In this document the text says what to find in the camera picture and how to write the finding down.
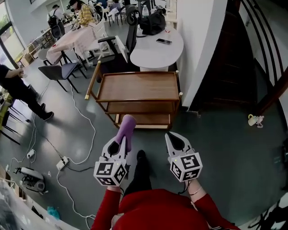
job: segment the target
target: hand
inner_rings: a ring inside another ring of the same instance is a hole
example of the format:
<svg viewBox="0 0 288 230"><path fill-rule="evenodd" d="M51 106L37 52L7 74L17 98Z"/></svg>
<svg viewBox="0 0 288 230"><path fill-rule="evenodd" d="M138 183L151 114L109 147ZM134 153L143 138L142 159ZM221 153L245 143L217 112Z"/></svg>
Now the hand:
<svg viewBox="0 0 288 230"><path fill-rule="evenodd" d="M23 69L22 69L22 68L19 68L19 69L17 69L17 72L18 72L18 76L19 76L20 78L23 78L23 75L24 75Z"/></svg>

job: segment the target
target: tablecloth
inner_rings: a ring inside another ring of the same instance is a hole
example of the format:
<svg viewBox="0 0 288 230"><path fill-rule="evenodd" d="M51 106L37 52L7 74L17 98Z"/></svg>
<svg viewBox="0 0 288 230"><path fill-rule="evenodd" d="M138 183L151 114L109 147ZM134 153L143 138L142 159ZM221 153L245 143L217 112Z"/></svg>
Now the tablecloth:
<svg viewBox="0 0 288 230"><path fill-rule="evenodd" d="M82 59L85 59L84 52L95 39L95 33L90 26L75 31L69 31L55 43L55 47L51 47L48 50L46 57L49 62L55 63L60 57L61 51L75 48L75 53Z"/></svg>

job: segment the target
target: red sleeve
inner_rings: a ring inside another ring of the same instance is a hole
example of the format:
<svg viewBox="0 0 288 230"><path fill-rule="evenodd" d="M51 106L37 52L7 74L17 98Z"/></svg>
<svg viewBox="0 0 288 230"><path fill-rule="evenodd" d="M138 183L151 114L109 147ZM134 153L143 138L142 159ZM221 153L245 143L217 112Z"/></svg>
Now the red sleeve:
<svg viewBox="0 0 288 230"><path fill-rule="evenodd" d="M197 200L195 206L212 228L220 226L222 228L240 230L220 215L214 201L208 194L203 196L200 200Z"/></svg>
<svg viewBox="0 0 288 230"><path fill-rule="evenodd" d="M91 230L109 230L111 228L112 219L118 214L120 196L119 192L106 190Z"/></svg>

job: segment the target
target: white cable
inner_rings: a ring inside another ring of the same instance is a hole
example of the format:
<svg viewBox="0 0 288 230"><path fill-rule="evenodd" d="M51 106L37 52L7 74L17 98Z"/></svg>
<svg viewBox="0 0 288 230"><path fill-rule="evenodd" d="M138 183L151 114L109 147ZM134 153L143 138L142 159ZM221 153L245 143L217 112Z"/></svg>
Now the white cable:
<svg viewBox="0 0 288 230"><path fill-rule="evenodd" d="M92 151L92 148L93 148L94 138L95 138L95 135L96 135L96 129L94 128L91 120L90 120L88 117L85 117L85 116L80 112L80 110L76 107L76 101L74 100L74 92L73 92L73 87L72 87L72 86L71 86L71 91L72 91L72 95L73 95L73 96L72 96L72 99L73 99L73 101L74 101L74 106L75 106L75 108L78 110L78 112L80 113L80 115L81 115L82 117L84 117L84 118L86 118L87 120L90 121L90 124L91 124L92 128L94 129L94 135L93 135L93 138L92 138L92 144L91 144L91 148L90 148L90 151L89 151L88 156L87 156L83 161L81 161L81 162L79 162L79 163L75 163L70 157L67 157L67 159L70 159L74 164L81 164L81 163L84 163L84 162L89 158L89 156L90 156L90 154L91 154L91 151Z"/></svg>
<svg viewBox="0 0 288 230"><path fill-rule="evenodd" d="M51 80L48 81L48 84L47 84L46 88L45 88L45 89L43 90L43 92L38 96L37 101L39 101L39 100L43 97L44 93L47 91L47 89L48 89L48 87L49 87L49 84L50 84L50 81L51 81ZM36 143L37 127L36 127L36 125L35 125L35 119L33 118L33 115L32 115L32 120L33 120L34 127L33 127L32 136L31 136L31 140L30 140L30 143L29 143L29 147L28 147L28 149L27 149L27 152L26 152L25 156L23 157L23 159L22 159L21 161L18 161L15 157L13 157L13 158L11 159L10 167L6 170L7 172L10 172L11 166L12 166L12 163L13 163L13 160L16 160L18 163L22 163L22 162L24 161L24 159L26 158L27 153L28 153L31 149L33 149L33 147L34 147L34 145L35 145L35 143ZM32 145L32 147L31 147L31 149L30 149L30 145L31 145L32 140L33 140L33 135L34 135L34 130L35 130L35 129L36 129L36 131L35 131L34 144ZM30 160L30 158L29 158L30 163L34 163L35 160L36 160L36 151L35 151L35 159L34 159L34 161L31 162L31 160Z"/></svg>
<svg viewBox="0 0 288 230"><path fill-rule="evenodd" d="M76 214L78 214L79 216L85 218L85 220L86 220L86 225L87 225L88 229L90 229L90 227L88 226L87 218L92 218L92 219L94 220L96 216L95 216L95 215L83 216L83 215L81 215L80 213L76 212L76 210L75 210L75 208L74 208L74 204L75 204L75 203L74 203L74 200L73 200L73 198L71 197L68 189L67 189L65 186L61 185L60 182L59 182L59 178L58 178L59 173L60 173L60 170L58 169L58 173L57 173L57 176L56 176L57 181L58 181L58 184L59 184L61 187L63 187L64 189L66 189L68 196L70 197L71 201L73 202L73 206L72 206L72 207L73 207L73 211L74 211Z"/></svg>

